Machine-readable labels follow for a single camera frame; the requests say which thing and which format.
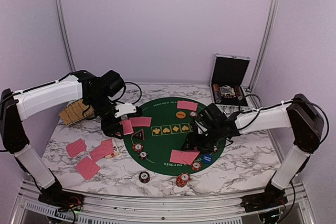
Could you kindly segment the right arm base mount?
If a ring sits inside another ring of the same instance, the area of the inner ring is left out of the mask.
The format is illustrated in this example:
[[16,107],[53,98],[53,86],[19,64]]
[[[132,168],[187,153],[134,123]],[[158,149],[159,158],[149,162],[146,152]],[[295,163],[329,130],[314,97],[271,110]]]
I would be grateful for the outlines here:
[[241,198],[240,206],[245,209],[245,212],[253,212],[282,206],[287,203],[288,199],[285,195],[281,195],[280,197],[276,198],[272,194],[258,193],[243,196]]

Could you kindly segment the black poker chip stack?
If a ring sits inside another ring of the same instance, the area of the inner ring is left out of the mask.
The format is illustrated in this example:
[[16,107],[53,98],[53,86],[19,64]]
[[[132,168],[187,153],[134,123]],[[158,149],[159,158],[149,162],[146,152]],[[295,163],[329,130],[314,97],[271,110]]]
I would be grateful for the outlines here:
[[148,183],[150,181],[150,175],[149,175],[149,173],[148,172],[141,172],[139,174],[139,181],[141,183],[144,183],[144,184]]

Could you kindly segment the blue small blind button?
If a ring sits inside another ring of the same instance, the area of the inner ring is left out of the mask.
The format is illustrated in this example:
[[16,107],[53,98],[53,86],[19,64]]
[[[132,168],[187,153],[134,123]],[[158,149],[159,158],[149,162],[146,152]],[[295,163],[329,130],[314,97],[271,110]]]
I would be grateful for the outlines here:
[[202,156],[202,162],[204,164],[211,164],[213,162],[213,156],[210,154],[205,154]]

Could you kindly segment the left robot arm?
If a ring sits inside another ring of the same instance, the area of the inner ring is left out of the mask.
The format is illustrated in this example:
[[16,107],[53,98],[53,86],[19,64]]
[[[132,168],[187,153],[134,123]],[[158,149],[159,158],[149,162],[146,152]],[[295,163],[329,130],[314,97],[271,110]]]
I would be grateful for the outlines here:
[[120,132],[120,118],[115,115],[111,97],[125,90],[120,75],[110,70],[96,77],[86,70],[26,90],[1,95],[1,137],[7,152],[14,156],[22,170],[33,177],[41,193],[54,205],[63,205],[70,195],[31,146],[22,122],[30,116],[57,105],[82,99],[100,117],[101,129],[106,136]]

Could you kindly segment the red card pile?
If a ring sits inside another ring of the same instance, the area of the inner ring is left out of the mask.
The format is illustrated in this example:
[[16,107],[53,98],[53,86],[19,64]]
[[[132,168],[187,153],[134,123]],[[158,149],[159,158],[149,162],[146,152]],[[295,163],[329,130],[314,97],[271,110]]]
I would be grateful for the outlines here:
[[85,180],[90,180],[99,172],[100,167],[89,157],[85,157],[76,165],[75,169]]
[[71,158],[76,157],[79,153],[86,151],[87,146],[81,138],[66,146],[66,151]]

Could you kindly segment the red poker chip stack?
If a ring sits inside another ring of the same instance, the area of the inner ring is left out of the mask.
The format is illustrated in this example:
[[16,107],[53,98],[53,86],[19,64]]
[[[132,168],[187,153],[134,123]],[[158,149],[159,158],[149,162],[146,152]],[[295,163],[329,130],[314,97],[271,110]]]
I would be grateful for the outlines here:
[[190,181],[190,175],[188,173],[181,173],[176,178],[176,185],[178,187],[184,187]]

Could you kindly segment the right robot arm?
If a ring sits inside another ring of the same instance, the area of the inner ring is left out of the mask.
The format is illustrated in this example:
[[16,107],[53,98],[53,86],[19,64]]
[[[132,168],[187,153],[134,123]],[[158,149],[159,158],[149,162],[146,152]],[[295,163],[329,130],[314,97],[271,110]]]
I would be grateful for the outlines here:
[[295,137],[293,146],[260,195],[260,203],[271,207],[325,140],[322,132],[328,126],[323,110],[303,94],[296,94],[293,99],[280,104],[237,111],[230,116],[211,103],[192,118],[192,131],[187,134],[181,149],[210,153],[221,140],[261,130],[291,128]]

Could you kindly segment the red card pile front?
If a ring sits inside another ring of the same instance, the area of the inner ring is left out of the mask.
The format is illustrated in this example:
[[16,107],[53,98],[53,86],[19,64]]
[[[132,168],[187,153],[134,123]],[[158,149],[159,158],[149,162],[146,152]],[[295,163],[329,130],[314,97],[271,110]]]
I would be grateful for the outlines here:
[[85,157],[76,165],[75,169],[85,180],[90,180],[99,172],[100,167],[89,157]]

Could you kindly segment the black triangular dealer button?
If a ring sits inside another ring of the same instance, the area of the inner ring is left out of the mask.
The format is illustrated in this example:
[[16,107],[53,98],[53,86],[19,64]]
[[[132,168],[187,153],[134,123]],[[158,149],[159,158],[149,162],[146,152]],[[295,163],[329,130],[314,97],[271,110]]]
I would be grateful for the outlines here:
[[133,138],[141,141],[145,141],[144,129],[140,129],[131,135]]

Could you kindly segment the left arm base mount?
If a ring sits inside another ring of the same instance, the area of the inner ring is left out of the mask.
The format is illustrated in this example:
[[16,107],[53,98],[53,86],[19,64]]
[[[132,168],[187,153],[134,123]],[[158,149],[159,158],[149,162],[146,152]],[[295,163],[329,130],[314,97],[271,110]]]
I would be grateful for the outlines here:
[[62,209],[71,208],[72,210],[80,210],[84,201],[84,195],[63,191],[61,194],[53,196],[40,194],[38,200]]

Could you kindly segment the orange big blind button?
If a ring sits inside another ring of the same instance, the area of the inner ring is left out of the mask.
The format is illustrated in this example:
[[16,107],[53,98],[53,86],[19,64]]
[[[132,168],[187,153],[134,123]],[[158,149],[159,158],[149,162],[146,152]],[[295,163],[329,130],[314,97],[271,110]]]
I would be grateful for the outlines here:
[[184,111],[178,111],[178,112],[176,113],[176,117],[177,117],[178,119],[184,119],[184,118],[186,118],[186,113],[185,113]]

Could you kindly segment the red playing card deck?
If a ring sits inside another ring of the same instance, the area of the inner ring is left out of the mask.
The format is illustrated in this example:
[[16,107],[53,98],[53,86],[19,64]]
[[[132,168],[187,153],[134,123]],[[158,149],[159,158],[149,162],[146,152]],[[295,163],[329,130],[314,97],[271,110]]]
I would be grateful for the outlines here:
[[97,162],[105,156],[114,154],[112,139],[104,140],[99,146],[90,152],[90,157],[93,162]]

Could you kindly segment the red playing card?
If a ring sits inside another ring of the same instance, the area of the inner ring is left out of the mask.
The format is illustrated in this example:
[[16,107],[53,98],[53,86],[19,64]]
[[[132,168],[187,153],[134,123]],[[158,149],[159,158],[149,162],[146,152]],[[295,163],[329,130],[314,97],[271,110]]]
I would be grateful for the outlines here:
[[132,122],[130,120],[122,120],[120,125],[122,126],[123,135],[130,135],[134,133]]

